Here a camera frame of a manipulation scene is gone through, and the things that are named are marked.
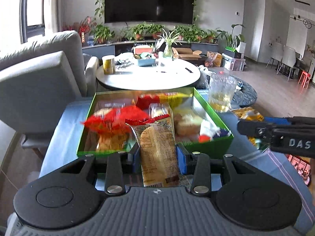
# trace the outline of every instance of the person's hand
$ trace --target person's hand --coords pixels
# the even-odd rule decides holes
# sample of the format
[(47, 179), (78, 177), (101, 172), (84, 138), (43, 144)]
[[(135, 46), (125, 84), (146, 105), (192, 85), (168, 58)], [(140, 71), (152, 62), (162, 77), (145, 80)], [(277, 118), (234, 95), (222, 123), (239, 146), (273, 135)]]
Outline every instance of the person's hand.
[[(311, 164), (311, 175), (312, 175), (311, 179), (315, 180), (315, 159), (311, 159), (310, 164)], [(313, 197), (313, 205), (315, 206), (315, 181), (311, 183), (310, 191)]]

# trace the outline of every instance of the clear storage bin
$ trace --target clear storage bin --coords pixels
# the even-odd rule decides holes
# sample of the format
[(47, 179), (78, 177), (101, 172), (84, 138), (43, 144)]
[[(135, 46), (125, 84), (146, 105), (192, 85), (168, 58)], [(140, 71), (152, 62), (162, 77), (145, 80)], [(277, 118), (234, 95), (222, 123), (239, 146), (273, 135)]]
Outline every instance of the clear storage bin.
[(223, 67), (229, 71), (243, 71), (245, 65), (245, 59), (233, 58), (222, 54)]

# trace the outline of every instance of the plastic stool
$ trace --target plastic stool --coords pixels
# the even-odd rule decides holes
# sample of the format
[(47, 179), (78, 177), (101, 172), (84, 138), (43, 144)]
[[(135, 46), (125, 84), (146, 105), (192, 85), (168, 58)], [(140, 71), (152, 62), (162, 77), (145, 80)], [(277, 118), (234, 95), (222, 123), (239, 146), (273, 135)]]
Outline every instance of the plastic stool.
[(303, 88), (304, 88), (305, 84), (310, 82), (311, 75), (309, 73), (303, 71), (302, 74), (301, 74), (301, 77), (300, 77), (300, 80), (299, 80), (298, 84), (300, 83), (302, 77), (303, 77), (302, 85), (303, 85)]

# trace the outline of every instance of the wall-mounted tv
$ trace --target wall-mounted tv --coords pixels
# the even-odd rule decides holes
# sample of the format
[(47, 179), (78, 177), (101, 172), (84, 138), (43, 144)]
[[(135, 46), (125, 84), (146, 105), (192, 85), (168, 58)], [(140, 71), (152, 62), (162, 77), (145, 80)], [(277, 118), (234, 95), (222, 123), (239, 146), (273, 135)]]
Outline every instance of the wall-mounted tv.
[(105, 0), (105, 23), (122, 21), (191, 24), (193, 0)]

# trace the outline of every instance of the yellow liquid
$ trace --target yellow liquid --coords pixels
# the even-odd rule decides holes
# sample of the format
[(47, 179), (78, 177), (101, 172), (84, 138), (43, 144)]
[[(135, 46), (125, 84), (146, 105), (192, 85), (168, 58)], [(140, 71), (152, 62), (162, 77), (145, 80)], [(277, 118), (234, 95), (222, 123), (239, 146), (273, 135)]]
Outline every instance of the yellow liquid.
[(216, 112), (227, 112), (231, 109), (231, 97), (225, 93), (209, 94), (209, 104)]

